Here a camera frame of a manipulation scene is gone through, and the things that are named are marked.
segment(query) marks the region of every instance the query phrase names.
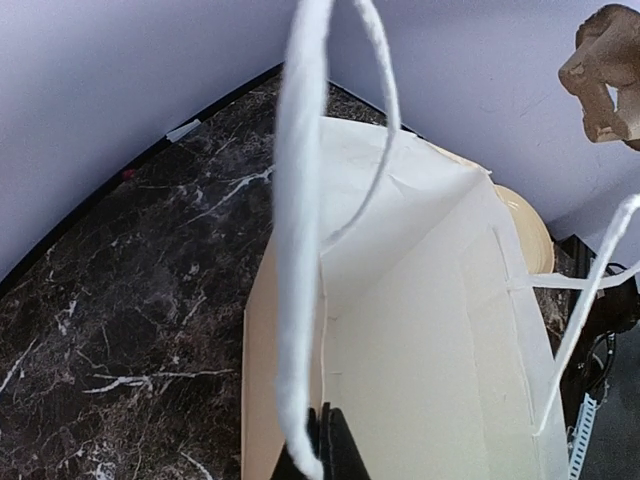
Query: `white wall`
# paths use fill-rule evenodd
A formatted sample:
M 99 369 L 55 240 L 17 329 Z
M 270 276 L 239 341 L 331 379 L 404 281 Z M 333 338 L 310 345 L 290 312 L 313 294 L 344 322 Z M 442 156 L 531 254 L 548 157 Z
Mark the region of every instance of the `white wall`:
M 578 26 L 606 3 L 377 0 L 404 123 L 492 169 L 552 233 L 577 232 L 595 248 L 618 201 L 640 192 L 640 153 L 590 143 L 580 103 L 557 71 L 575 50 Z M 622 3 L 640 9 L 638 0 Z M 371 47 L 351 2 L 337 2 L 333 25 L 333 79 L 381 106 Z M 640 220 L 618 258 L 635 261 L 639 243 Z
M 0 2 L 0 279 L 70 210 L 282 61 L 295 0 Z
M 557 79 L 594 0 L 376 0 L 403 119 L 494 170 L 554 233 L 597 247 L 640 190 L 640 153 L 593 145 Z M 640 8 L 640 0 L 626 2 Z M 282 59 L 296 0 L 4 0 L 0 16 L 0 279 L 136 155 Z M 380 106 L 371 48 L 337 1 L 332 79 Z M 635 259 L 640 221 L 623 242 Z

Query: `paper bag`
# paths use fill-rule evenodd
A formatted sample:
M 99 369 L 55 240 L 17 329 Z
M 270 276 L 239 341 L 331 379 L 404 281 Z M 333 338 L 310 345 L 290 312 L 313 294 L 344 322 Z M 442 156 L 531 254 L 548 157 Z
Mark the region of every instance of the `paper bag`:
M 356 211 L 385 129 L 323 118 L 323 238 Z M 340 408 L 372 479 L 564 479 L 559 398 L 534 435 L 553 356 L 507 208 L 488 173 L 402 132 L 365 216 L 321 258 L 311 407 Z M 245 314 L 242 478 L 270 478 L 276 271 Z

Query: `white string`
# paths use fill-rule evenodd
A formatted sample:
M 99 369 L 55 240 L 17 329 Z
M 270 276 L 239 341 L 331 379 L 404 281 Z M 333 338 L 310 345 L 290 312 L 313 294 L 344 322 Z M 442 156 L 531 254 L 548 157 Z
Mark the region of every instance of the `white string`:
M 586 282 L 587 285 L 580 294 L 580 298 L 571 313 L 567 330 L 562 338 L 562 343 L 560 343 L 560 348 L 556 353 L 555 368 L 550 380 L 549 396 L 547 397 L 547 403 L 545 404 L 542 419 L 536 435 L 540 435 L 547 425 L 549 415 L 553 407 L 553 402 L 555 401 L 560 388 L 562 374 L 569 364 L 569 359 L 571 358 L 573 350 L 580 338 L 580 332 L 582 332 L 587 321 L 589 310 L 591 309 L 596 293 L 600 288 L 600 279 L 605 273 L 607 264 L 611 260 L 611 256 L 613 255 L 616 245 L 618 245 L 618 242 L 627 231 L 631 217 L 638 208 L 640 208 L 640 194 L 632 195 L 627 198 L 622 202 L 622 204 L 620 204 L 613 216 L 613 219 L 611 220 L 609 228 L 607 228 L 604 239 L 602 240 L 602 246 L 600 247 L 598 255 L 589 270 L 589 276 L 587 277 Z
M 600 279 L 600 283 L 598 283 L 598 290 L 622 285 L 638 272 L 640 272 L 640 261 L 634 263 L 630 268 L 624 270 L 622 273 Z M 517 290 L 520 288 L 538 287 L 559 288 L 563 290 L 584 290 L 588 284 L 589 280 L 586 278 L 572 278 L 560 273 L 537 273 L 512 279 L 509 282 L 509 289 Z
M 396 87 L 396 79 L 393 74 L 393 65 L 391 63 L 391 52 L 387 43 L 387 36 L 384 31 L 384 25 L 378 14 L 378 10 L 371 0 L 353 0 L 364 27 L 366 29 L 369 40 L 374 46 L 378 70 L 381 76 L 382 89 L 385 97 L 385 108 L 387 110 L 387 141 L 382 152 L 382 158 L 378 165 L 378 170 L 373 178 L 373 182 L 367 191 L 364 201 L 347 223 L 341 228 L 333 232 L 326 239 L 323 245 L 324 250 L 328 250 L 338 243 L 360 220 L 364 212 L 367 210 L 373 195 L 376 193 L 380 181 L 384 176 L 387 165 L 391 160 L 392 148 L 396 136 L 401 128 L 400 121 L 400 105 L 398 102 L 398 89 Z
M 389 115 L 378 170 L 354 217 L 328 239 L 340 240 L 366 210 L 391 158 L 400 113 L 391 56 L 382 21 L 371 0 L 354 0 L 374 44 Z M 333 0 L 301 0 L 285 57 L 274 148 L 274 236 L 278 274 L 278 421 L 294 464 L 322 480 L 307 435 L 309 369 L 320 260 L 320 120 L 327 98 L 326 37 Z

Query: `dark marble surface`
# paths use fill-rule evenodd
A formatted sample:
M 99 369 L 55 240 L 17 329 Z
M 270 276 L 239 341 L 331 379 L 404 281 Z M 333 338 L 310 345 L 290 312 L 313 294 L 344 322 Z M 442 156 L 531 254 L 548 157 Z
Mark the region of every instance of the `dark marble surface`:
M 277 87 L 150 160 L 0 299 L 0 479 L 239 478 Z M 383 120 L 337 89 L 328 113 Z M 563 299 L 538 295 L 561 332 Z
M 554 271 L 568 277 L 574 276 L 573 259 L 558 245 L 554 245 L 554 254 Z M 533 290 L 542 312 L 544 324 L 547 327 L 551 349 L 556 352 L 567 328 L 571 292 L 569 290 L 553 290 L 549 288 L 534 288 Z

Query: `beige bowl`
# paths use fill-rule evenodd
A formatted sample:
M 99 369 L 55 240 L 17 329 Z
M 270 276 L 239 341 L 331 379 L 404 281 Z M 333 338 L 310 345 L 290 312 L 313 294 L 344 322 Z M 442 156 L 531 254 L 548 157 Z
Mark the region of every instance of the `beige bowl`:
M 552 273 L 555 263 L 553 242 L 540 215 L 513 190 L 500 185 L 496 185 L 495 190 L 500 200 L 509 207 L 516 224 L 529 273 Z

